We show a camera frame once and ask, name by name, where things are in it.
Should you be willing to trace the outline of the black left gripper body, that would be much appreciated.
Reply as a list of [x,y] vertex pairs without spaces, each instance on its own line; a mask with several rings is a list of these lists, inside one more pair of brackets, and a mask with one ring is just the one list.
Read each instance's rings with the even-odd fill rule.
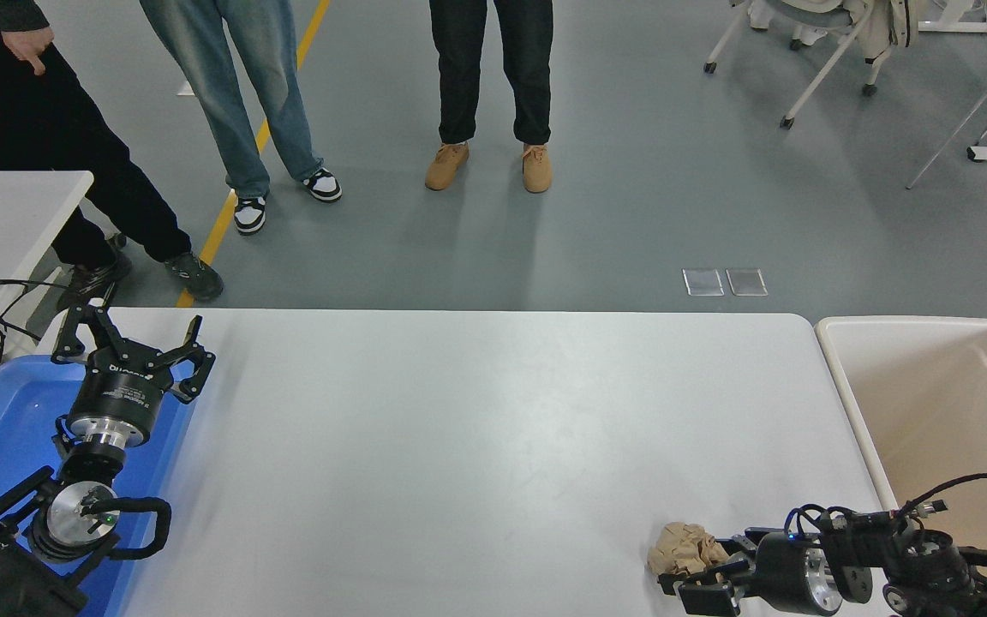
[[90,352],[87,373],[66,416],[71,434],[82,437],[112,427],[127,438],[148,438],[158,419],[162,398],[172,388],[170,364],[159,352]]

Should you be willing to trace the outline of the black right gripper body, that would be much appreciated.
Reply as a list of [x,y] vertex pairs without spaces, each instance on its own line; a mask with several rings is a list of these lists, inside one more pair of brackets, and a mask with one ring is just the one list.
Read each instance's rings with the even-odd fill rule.
[[767,534],[757,544],[752,592],[784,613],[815,614],[816,602],[807,582],[811,547],[791,542],[784,532]]

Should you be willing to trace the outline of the person's hand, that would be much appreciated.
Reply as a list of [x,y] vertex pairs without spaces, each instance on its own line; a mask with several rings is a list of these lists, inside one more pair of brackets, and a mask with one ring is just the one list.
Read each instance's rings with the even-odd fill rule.
[[20,62],[30,65],[35,75],[46,74],[42,55],[54,42],[54,38],[54,31],[50,25],[38,30],[1,32],[4,46],[8,48],[11,55]]

